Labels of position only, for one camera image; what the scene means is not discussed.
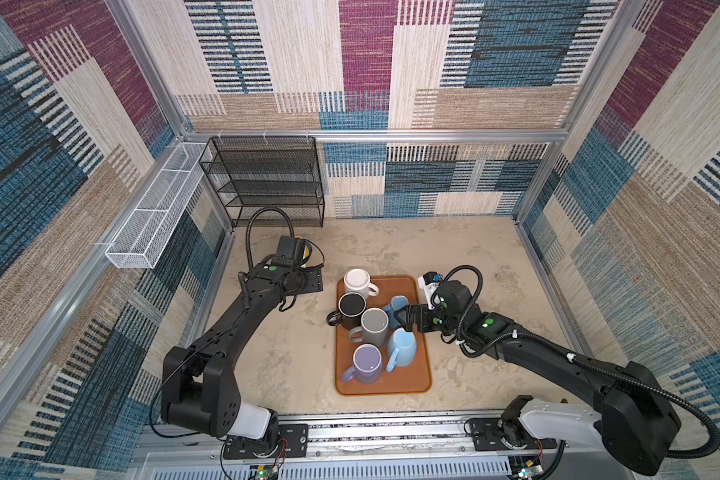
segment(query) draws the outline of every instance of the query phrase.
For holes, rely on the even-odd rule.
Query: purple mug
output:
[[[382,353],[371,343],[365,343],[355,349],[352,354],[352,366],[343,374],[342,380],[349,382],[352,379],[360,383],[374,383],[384,371]]]

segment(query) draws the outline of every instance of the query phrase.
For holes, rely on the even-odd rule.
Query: wire mesh rack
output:
[[[202,143],[182,143],[152,180],[106,249],[117,268],[154,268],[202,178]]]
[[[248,225],[262,206],[278,206],[296,226],[322,226],[326,200],[314,138],[214,137],[200,166],[233,226]],[[256,225],[285,223],[265,212]]]

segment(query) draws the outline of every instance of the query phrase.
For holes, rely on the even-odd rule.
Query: black mesh shelf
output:
[[[278,206],[296,226],[322,226],[326,201],[314,138],[214,137],[200,166],[232,225],[245,226],[262,206]],[[256,225],[284,226],[274,212]]]

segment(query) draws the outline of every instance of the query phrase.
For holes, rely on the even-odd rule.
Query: purple mug handle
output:
[[[355,378],[355,366],[351,366],[342,374],[342,380],[345,382],[348,382],[349,380],[352,380]]]

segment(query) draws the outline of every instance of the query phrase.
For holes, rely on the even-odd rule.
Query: black mug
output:
[[[338,310],[330,312],[326,321],[330,326],[341,325],[346,330],[360,326],[360,319],[365,312],[365,299],[357,292],[349,292],[338,299]]]

